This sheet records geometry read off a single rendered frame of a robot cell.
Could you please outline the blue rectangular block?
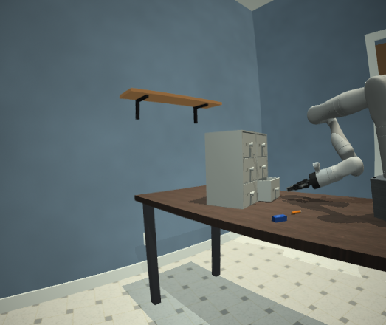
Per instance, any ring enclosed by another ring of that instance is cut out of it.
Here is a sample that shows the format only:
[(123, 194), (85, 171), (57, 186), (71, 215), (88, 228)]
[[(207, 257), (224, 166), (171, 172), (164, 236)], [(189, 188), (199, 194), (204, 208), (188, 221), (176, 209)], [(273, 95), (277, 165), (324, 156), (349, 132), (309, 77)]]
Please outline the blue rectangular block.
[(273, 222), (285, 222), (287, 221), (287, 216), (286, 215), (275, 215), (275, 216), (272, 216), (272, 221)]

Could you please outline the grey small chest of drawers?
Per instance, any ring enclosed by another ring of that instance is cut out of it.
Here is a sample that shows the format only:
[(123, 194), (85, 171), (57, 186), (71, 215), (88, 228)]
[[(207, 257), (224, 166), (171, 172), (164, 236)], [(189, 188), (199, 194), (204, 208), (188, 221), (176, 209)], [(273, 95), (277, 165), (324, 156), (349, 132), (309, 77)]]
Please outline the grey small chest of drawers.
[[(234, 130), (204, 133), (205, 138), (205, 162), (206, 162), (206, 191), (207, 205), (245, 209), (258, 202), (258, 179), (244, 182), (243, 158), (267, 157), (268, 177), (268, 155), (243, 156), (243, 133), (266, 136), (253, 131)], [(250, 133), (253, 132), (253, 133)], [(257, 182), (257, 201), (244, 207), (244, 183)]]

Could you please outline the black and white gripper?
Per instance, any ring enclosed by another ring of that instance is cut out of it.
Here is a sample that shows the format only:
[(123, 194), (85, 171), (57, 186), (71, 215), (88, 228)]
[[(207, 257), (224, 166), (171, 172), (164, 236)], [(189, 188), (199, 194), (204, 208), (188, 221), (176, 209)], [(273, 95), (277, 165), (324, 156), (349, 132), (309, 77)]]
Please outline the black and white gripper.
[[(318, 181), (315, 172), (309, 174), (309, 180), (303, 180), (298, 182), (297, 184), (294, 184), (294, 186), (289, 186), (286, 188), (287, 192), (293, 191), (293, 190), (299, 190), (303, 188), (308, 188), (310, 185), (312, 185), (313, 189), (321, 188)], [(296, 187), (297, 186), (297, 187)]]

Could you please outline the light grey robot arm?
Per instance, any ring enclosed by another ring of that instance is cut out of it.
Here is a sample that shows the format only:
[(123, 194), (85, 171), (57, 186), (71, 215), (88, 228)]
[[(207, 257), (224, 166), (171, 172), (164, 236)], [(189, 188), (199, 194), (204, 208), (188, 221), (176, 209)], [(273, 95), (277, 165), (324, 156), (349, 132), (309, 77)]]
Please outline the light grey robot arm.
[(320, 187), (340, 181), (350, 174), (358, 177), (363, 173), (363, 162), (355, 154), (336, 118), (366, 108), (369, 109), (371, 118), (375, 123), (382, 171), (386, 179), (386, 75), (378, 75), (369, 78), (365, 83), (365, 88), (343, 92), (319, 106), (312, 106), (308, 110), (307, 118), (310, 123), (315, 125), (327, 123), (329, 125), (332, 145), (342, 159), (342, 162), (337, 165), (322, 170), (320, 170), (318, 162), (313, 163)]

